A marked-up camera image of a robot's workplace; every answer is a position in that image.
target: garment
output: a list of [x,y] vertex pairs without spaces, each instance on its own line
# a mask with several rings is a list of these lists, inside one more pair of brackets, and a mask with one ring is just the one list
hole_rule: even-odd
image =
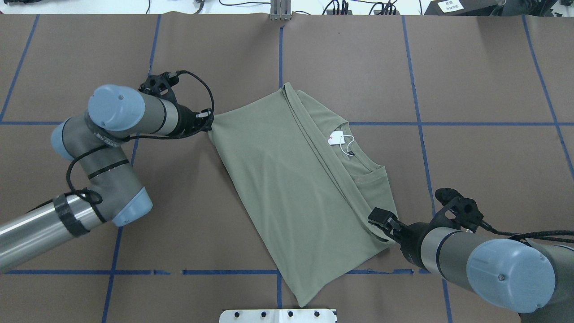
[[387,173],[352,140],[329,145],[348,122],[289,83],[215,116],[210,139],[253,224],[301,307],[328,282],[393,241],[368,224],[396,214]]

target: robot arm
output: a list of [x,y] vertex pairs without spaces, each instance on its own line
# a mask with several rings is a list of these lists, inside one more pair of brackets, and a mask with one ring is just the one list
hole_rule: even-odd
[[[171,87],[183,73],[191,74],[179,71],[151,75],[139,92],[125,86],[101,86],[90,98],[84,114],[67,119],[53,131],[54,149],[72,161],[67,174],[71,192],[0,226],[0,272],[102,223],[111,220],[123,226],[152,209],[152,202],[120,145],[137,137],[179,139],[209,130],[213,109],[195,113],[175,99]],[[129,137],[133,133],[163,136]],[[76,162],[90,180],[86,189],[76,190],[69,180]]]
[[[405,225],[377,208],[369,222],[399,243],[412,264],[518,312],[522,322],[574,321],[574,249],[511,240],[522,240],[520,235],[480,236],[474,233],[479,226],[492,227],[483,221],[474,200],[453,189],[437,190],[436,197],[444,207],[430,223]],[[447,211],[455,218],[447,218]]]

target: white floor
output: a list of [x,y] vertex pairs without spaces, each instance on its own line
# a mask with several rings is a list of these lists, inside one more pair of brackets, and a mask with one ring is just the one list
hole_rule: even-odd
[[[267,0],[222,0],[223,3],[240,3],[246,1]],[[311,14],[321,14],[328,0],[292,0],[293,11],[303,10]],[[423,11],[429,5],[430,0],[421,0]],[[561,6],[560,0],[553,7],[554,12],[564,16],[574,17],[572,6]],[[395,3],[397,10],[402,15],[419,15],[420,6],[418,0],[398,0]],[[349,9],[353,14],[368,14],[371,4],[350,0]],[[195,0],[151,0],[151,14],[179,11],[194,13],[199,8]],[[29,14],[144,14],[148,9],[148,0],[42,0],[37,3],[22,4],[12,3],[5,5],[0,2],[0,11],[3,13],[29,13]],[[206,0],[205,7],[201,11],[204,14],[221,13],[268,13],[269,5],[243,5],[222,6],[218,0]]]

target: metal bracket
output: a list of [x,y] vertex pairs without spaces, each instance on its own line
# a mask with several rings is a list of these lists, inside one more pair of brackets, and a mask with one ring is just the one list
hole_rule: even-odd
[[271,0],[271,20],[291,20],[291,0]]

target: white mounting plate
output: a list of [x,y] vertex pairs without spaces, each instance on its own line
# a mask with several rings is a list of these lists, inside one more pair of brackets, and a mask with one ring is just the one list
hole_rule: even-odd
[[337,323],[336,313],[330,309],[226,310],[221,313],[219,323]]

